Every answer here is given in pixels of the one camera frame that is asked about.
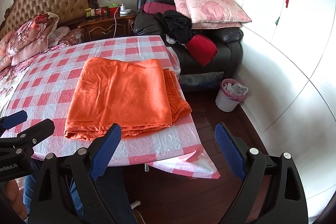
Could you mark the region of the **operator left hand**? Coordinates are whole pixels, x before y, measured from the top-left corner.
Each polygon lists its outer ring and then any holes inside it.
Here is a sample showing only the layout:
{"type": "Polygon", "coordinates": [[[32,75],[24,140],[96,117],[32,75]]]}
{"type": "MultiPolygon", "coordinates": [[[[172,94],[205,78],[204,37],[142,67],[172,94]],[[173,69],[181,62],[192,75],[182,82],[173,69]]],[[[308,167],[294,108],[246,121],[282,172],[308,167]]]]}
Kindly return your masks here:
{"type": "Polygon", "coordinates": [[[15,180],[10,180],[5,187],[5,196],[17,215],[25,220],[27,218],[27,209],[23,203],[23,196],[19,191],[18,184],[15,180]]]}

